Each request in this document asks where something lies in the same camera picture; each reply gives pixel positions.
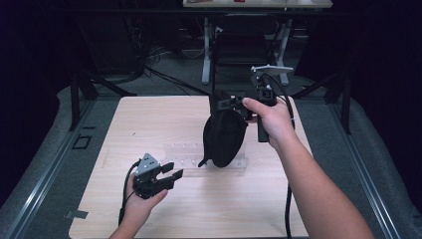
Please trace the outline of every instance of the dark background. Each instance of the dark background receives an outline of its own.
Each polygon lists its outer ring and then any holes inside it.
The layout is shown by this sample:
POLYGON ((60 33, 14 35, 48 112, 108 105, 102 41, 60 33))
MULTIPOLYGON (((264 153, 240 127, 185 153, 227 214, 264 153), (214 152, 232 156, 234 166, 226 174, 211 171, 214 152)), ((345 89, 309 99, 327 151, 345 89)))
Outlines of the dark background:
MULTIPOLYGON (((56 94, 70 84, 76 66, 120 74, 142 70, 133 49, 124 44, 128 40, 122 19, 79 19, 79 24, 97 30, 87 42, 87 36, 73 21, 66 18, 63 22, 52 21, 39 7, 44 3, 34 0, 1 3, 1 204, 50 129, 60 104, 56 94), (113 69, 99 66, 99 62, 106 61, 99 61, 89 51, 91 43, 104 56, 109 56, 110 61, 116 55, 125 61, 110 63, 113 69)), ((101 1, 101 4, 118 7, 115 1, 101 1)), ((422 181, 422 29, 419 23, 422 21, 416 12, 418 8, 409 1, 378 4, 336 0, 333 4, 330 10, 333 12, 371 14, 352 23, 310 21, 310 39, 297 74, 322 80, 341 69, 347 56, 354 53, 356 41, 362 40, 363 51, 348 75, 352 80, 352 97, 366 110, 387 145, 410 198, 422 211, 419 185, 422 181)), ((57 1, 55 5, 67 4, 57 1)), ((165 32, 168 39, 177 39, 174 31, 165 32)))

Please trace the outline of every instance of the table surface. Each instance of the table surface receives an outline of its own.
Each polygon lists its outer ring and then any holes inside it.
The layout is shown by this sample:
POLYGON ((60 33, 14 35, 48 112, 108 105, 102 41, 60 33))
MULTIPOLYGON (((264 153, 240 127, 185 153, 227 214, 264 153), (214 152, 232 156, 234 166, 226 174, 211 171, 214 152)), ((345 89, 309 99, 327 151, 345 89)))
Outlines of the table surface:
MULTIPOLYGON (((296 132, 311 151, 296 107, 294 111, 296 132)), ((202 132, 209 116, 207 97, 121 99, 79 206, 80 211, 88 212, 87 218, 74 219, 70 236, 107 238, 115 230, 124 178, 146 153, 164 164, 169 145, 195 145, 201 157, 202 132)), ((189 167, 190 161, 182 165, 176 160, 175 170, 184 167, 183 177, 152 210, 136 237, 286 236, 288 181, 276 152, 268 143, 258 142, 255 123, 249 123, 241 151, 244 155, 234 161, 246 162, 246 166, 232 163, 225 168, 198 168, 189 167)), ((294 236, 308 235, 295 198, 291 230, 294 236)))
POLYGON ((183 0, 184 7, 213 8, 330 8, 330 0, 183 0))

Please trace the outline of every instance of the hand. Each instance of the hand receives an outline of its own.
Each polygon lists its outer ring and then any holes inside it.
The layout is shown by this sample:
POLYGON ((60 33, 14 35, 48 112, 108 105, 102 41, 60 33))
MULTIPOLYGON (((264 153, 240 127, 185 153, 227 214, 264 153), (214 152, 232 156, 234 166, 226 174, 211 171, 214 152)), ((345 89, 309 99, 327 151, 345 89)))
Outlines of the hand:
POLYGON ((244 98, 243 105, 261 117, 264 129, 270 137, 270 145, 276 150, 277 142, 283 142, 284 138, 296 135, 288 107, 283 100, 277 99, 275 106, 268 107, 256 100, 244 98))
POLYGON ((123 219, 110 238, 133 238, 148 219, 152 208, 167 195, 168 191, 162 190, 153 197, 142 199, 136 194, 132 194, 133 178, 134 174, 131 174, 127 182, 126 198, 128 199, 123 219))

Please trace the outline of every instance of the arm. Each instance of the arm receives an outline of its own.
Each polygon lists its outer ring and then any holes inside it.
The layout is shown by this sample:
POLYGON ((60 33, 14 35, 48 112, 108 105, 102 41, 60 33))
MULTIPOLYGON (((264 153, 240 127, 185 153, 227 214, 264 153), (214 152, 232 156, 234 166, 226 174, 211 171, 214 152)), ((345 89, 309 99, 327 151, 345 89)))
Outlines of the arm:
POLYGON ((111 234, 109 238, 134 238, 137 231, 148 219, 152 208, 167 195, 167 190, 162 190, 155 196, 145 200, 135 194, 129 196, 133 191, 132 187, 133 174, 130 176, 129 181, 127 182, 126 198, 129 198, 126 202, 124 217, 118 228, 111 234))
POLYGON ((267 107, 244 99, 260 115, 270 145, 283 164, 292 193, 311 238, 373 238, 365 220, 344 193, 322 171, 296 135, 287 106, 267 107))

